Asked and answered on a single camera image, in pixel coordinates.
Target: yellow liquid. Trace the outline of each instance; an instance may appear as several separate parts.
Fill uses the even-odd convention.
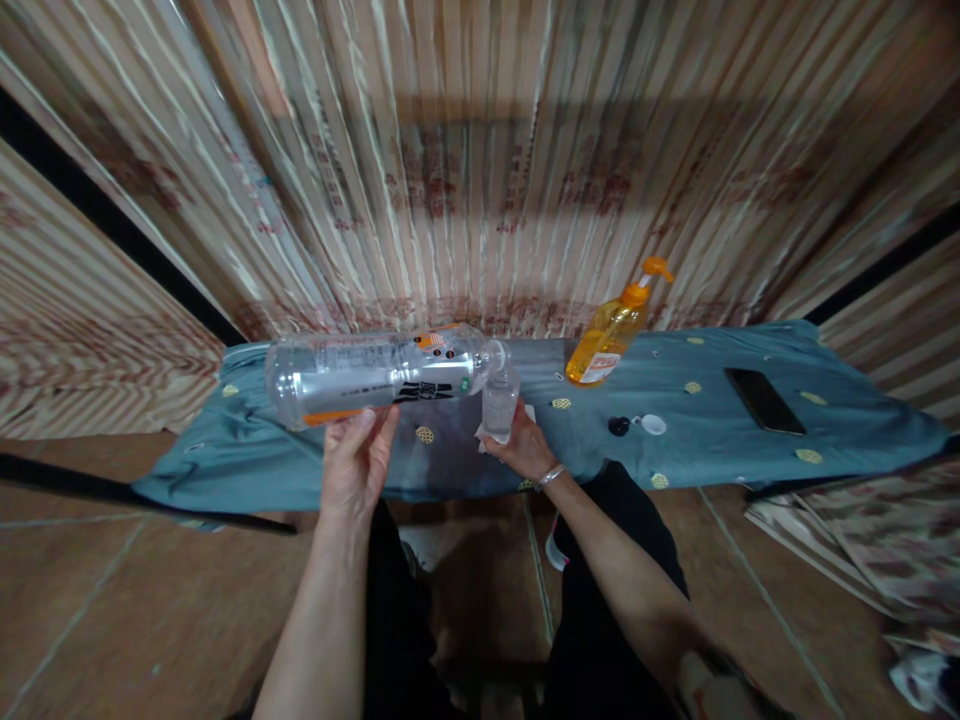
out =
[[[579,387],[596,387],[597,385],[602,385],[607,378],[592,383],[582,382],[584,373],[587,372],[587,368],[590,367],[590,363],[593,361],[593,356],[598,352],[623,355],[626,351],[627,346],[621,342],[617,342],[617,338],[610,337],[602,330],[591,330],[583,336],[583,340],[581,340],[577,346],[573,357],[571,357],[570,362],[567,363],[567,380]]]
[[[583,382],[593,357],[597,353],[616,353],[622,357],[646,322],[645,305],[625,307],[620,298],[603,305],[593,316],[586,334],[567,363],[567,380],[577,387],[597,387],[605,383],[609,375],[595,382]]]

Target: orange pump bottle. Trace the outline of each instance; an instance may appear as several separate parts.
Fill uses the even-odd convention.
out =
[[[647,324],[647,300],[650,299],[647,285],[654,275],[663,275],[673,282],[667,261],[649,257],[643,261],[640,282],[627,285],[620,297],[600,306],[567,363],[567,380],[578,387],[597,387],[606,381]]]

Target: clear plastic bottle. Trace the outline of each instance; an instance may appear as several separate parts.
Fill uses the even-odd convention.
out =
[[[420,333],[288,335],[267,351],[267,395],[281,422],[303,430],[366,407],[475,395],[490,366],[487,339],[469,325]]]
[[[502,445],[510,440],[520,397],[520,374],[510,362],[510,351],[504,343],[491,340],[490,347],[490,375],[483,387],[483,431]]]

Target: black pants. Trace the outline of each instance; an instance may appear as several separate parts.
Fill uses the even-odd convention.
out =
[[[583,488],[687,595],[673,536],[623,465],[610,463]],[[550,653],[543,717],[674,716],[620,632],[562,519],[554,537],[570,563],[563,573],[563,612]],[[428,625],[429,589],[410,576],[397,526],[382,501],[373,518],[368,573],[364,716],[457,717],[430,664],[436,646]]]

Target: white bottle cap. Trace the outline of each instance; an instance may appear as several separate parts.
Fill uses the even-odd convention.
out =
[[[667,424],[663,418],[656,415],[644,415],[640,418],[640,427],[651,435],[663,435],[667,431]]]
[[[491,369],[494,372],[503,370],[507,366],[507,361],[510,360],[510,350],[506,343],[499,340],[488,340],[487,347],[490,352]]]

